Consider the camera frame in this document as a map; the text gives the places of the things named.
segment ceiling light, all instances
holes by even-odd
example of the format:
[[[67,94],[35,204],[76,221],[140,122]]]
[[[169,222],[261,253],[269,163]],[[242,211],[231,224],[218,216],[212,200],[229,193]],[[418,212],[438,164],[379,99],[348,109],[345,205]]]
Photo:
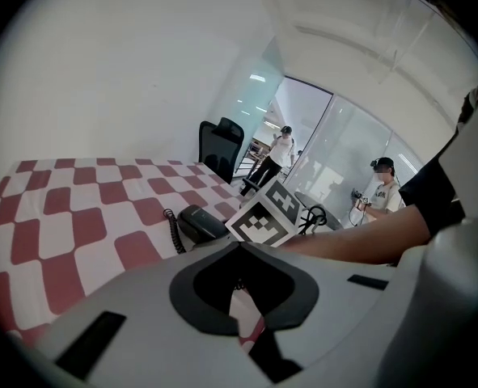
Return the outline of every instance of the ceiling light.
[[[261,81],[261,82],[265,82],[265,78],[257,75],[257,74],[253,74],[249,77],[250,79],[255,79],[256,81]]]
[[[413,174],[416,174],[418,171],[417,169],[410,163],[410,161],[408,161],[408,159],[403,156],[402,154],[399,154],[399,157],[400,159],[402,159],[402,161],[404,161],[406,163],[406,165],[411,168],[411,171],[413,171]]]
[[[273,128],[273,129],[278,128],[278,129],[280,129],[280,127],[279,127],[278,125],[271,124],[271,122],[268,122],[267,120],[265,120],[264,123],[265,123],[266,125],[268,125],[270,128]]]

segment dark cap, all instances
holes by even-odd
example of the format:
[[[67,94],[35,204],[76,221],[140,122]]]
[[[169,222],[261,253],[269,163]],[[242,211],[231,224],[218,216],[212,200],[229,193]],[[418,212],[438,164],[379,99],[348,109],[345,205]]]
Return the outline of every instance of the dark cap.
[[[370,167],[373,167],[374,169],[378,167],[379,165],[385,165],[387,167],[394,167],[395,164],[391,158],[388,157],[382,157],[379,159],[375,159],[370,163]]]

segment white shirt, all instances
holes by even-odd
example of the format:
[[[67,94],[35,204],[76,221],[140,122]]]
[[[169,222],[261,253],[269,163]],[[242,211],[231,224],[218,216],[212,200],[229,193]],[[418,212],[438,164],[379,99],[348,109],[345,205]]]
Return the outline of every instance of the white shirt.
[[[290,165],[290,156],[294,154],[293,138],[279,137],[271,149],[269,157],[280,167]]]
[[[401,205],[403,205],[402,197],[399,194],[399,184],[395,180],[384,185],[381,184],[375,190],[374,195],[371,197],[371,208],[376,210],[390,210],[393,213],[397,211]],[[375,217],[365,214],[362,220],[362,224],[375,220]]]

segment black office chair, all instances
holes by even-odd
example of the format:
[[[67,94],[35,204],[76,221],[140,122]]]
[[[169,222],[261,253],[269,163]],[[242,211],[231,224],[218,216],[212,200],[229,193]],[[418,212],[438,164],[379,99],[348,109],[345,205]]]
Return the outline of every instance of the black office chair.
[[[244,131],[233,120],[221,118],[219,125],[206,120],[199,126],[199,162],[231,183]]]

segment red and white checkered pattern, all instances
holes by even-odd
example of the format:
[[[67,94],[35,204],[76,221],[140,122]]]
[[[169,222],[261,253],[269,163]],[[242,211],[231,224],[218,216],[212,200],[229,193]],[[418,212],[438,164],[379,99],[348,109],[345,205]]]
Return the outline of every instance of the red and white checkered pattern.
[[[239,192],[200,163],[16,163],[0,183],[0,325],[32,344],[113,277],[176,255],[163,210],[192,204],[225,220],[239,209]],[[234,299],[234,316],[256,310],[245,292]],[[243,342],[262,328],[258,311],[248,322]]]

